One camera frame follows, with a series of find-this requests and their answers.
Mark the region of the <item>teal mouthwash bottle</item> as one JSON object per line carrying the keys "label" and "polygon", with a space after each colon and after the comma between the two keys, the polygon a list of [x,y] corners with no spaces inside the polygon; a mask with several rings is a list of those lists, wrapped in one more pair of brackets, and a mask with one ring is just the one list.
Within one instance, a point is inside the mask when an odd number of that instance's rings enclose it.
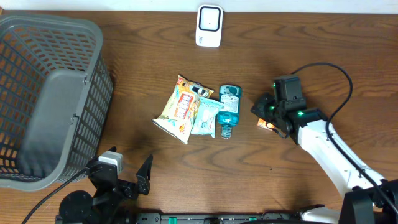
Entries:
{"label": "teal mouthwash bottle", "polygon": [[220,86],[220,103],[223,108],[217,115],[218,123],[221,125],[221,137],[229,139],[232,135],[233,127],[239,123],[240,100],[242,89],[236,85]]}

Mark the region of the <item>orange wiper sheet bag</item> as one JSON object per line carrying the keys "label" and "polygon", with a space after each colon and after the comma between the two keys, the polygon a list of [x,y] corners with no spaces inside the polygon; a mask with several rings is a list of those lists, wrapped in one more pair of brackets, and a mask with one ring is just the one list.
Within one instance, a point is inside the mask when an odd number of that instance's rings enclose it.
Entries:
{"label": "orange wiper sheet bag", "polygon": [[161,115],[152,122],[182,143],[188,144],[200,98],[209,98],[213,92],[212,89],[179,75],[174,92]]}

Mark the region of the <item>teal package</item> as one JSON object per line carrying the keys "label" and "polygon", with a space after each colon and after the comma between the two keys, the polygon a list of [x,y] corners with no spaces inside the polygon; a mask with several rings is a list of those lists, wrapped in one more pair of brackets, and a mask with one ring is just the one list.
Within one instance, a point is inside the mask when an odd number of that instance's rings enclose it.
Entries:
{"label": "teal package", "polygon": [[201,97],[200,106],[198,108],[191,134],[210,135],[212,138],[215,138],[216,115],[223,109],[223,107],[224,104],[219,101]]}

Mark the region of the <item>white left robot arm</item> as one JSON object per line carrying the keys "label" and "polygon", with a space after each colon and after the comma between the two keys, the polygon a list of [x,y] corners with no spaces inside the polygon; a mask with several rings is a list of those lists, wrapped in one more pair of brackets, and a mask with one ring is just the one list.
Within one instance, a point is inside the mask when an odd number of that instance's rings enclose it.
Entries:
{"label": "white left robot arm", "polygon": [[150,173],[153,155],[150,155],[136,173],[137,182],[119,178],[123,171],[123,155],[116,147],[89,161],[84,169],[96,192],[84,190],[68,194],[61,202],[56,223],[135,223],[136,216],[122,204],[137,200],[150,191]]}

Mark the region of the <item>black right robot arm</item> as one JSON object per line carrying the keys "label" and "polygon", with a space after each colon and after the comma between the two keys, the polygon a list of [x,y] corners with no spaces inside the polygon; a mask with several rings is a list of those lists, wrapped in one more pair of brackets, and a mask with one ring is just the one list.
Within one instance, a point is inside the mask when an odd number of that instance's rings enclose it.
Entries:
{"label": "black right robot arm", "polygon": [[265,93],[251,112],[307,151],[343,197],[340,211],[314,205],[299,210],[290,222],[397,223],[397,181],[366,165],[318,108],[306,108],[304,99],[282,101]]}

